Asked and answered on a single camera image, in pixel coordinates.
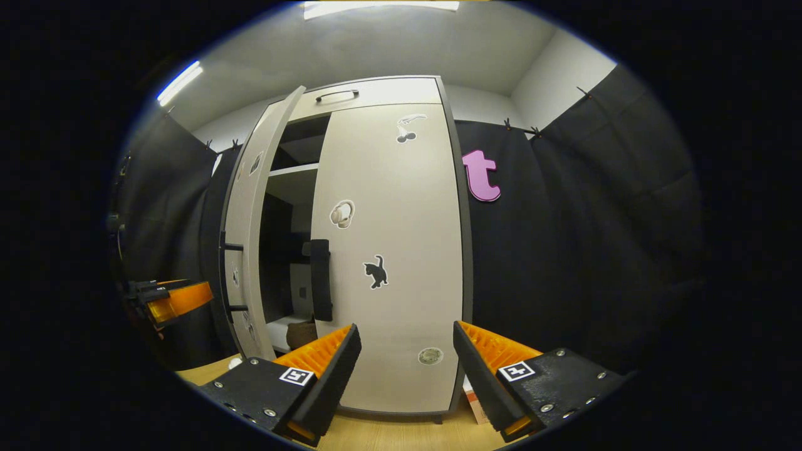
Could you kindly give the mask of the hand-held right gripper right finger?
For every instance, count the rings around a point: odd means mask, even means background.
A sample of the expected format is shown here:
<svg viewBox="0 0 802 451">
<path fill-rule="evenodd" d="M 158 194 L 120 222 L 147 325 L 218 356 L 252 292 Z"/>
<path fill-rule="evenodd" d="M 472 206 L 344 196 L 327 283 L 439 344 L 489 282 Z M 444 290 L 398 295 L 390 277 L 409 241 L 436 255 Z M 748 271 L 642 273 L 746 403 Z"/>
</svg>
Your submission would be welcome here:
<svg viewBox="0 0 802 451">
<path fill-rule="evenodd" d="M 627 382 L 564 346 L 538 351 L 464 321 L 454 322 L 452 340 L 479 405 L 505 442 L 572 422 Z"/>
</svg>

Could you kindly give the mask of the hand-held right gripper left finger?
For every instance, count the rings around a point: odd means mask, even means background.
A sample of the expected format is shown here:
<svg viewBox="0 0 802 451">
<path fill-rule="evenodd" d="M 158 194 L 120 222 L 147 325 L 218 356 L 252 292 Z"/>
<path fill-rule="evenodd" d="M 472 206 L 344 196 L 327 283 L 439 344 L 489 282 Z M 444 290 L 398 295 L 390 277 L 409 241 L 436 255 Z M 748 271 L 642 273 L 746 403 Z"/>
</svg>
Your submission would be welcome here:
<svg viewBox="0 0 802 451">
<path fill-rule="evenodd" d="M 315 447 L 325 436 L 362 343 L 350 324 L 275 360 L 244 358 L 199 390 L 256 427 Z"/>
</svg>

